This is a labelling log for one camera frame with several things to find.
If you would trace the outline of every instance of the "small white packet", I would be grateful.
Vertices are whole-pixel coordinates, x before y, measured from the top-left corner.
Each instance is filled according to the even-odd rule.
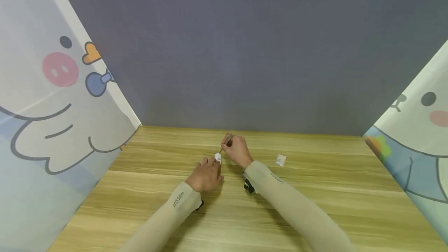
[[[278,154],[277,155],[277,160],[275,160],[275,164],[277,166],[284,166],[285,165],[285,161],[286,161],[286,156]]]
[[[216,160],[216,161],[219,161],[219,163],[222,164],[221,159],[222,159],[222,158],[221,158],[221,154],[216,153],[216,154],[215,154],[215,160]]]

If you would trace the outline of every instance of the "beige arm sleeve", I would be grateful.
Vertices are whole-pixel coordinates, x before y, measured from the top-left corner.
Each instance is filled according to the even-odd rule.
[[[262,195],[314,252],[354,251],[347,235],[316,204],[275,176],[264,164],[254,161],[245,170],[255,192]]]
[[[182,182],[138,231],[121,247],[121,252],[159,252],[177,227],[201,206],[201,194]]]

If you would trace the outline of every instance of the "gray backdrop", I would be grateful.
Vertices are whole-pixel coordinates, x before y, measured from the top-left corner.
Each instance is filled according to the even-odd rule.
[[[70,0],[142,123],[361,135],[448,38],[448,0]]]

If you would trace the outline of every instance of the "wooden table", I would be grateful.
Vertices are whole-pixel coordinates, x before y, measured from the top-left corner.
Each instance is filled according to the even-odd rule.
[[[357,251],[448,251],[361,137],[233,132],[254,159],[317,203]],[[117,251],[185,180],[219,151],[224,131],[142,126],[61,232],[50,252]],[[274,164],[277,154],[286,164]],[[223,156],[222,187],[203,194],[163,251],[311,251],[268,202],[243,189]]]

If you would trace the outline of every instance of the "pink cheek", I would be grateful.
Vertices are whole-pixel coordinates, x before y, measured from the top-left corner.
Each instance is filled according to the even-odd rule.
[[[52,52],[42,61],[42,72],[50,83],[58,87],[70,87],[79,77],[76,62],[63,52]]]
[[[429,114],[431,122],[442,128],[448,128],[448,112],[443,110],[432,111]]]

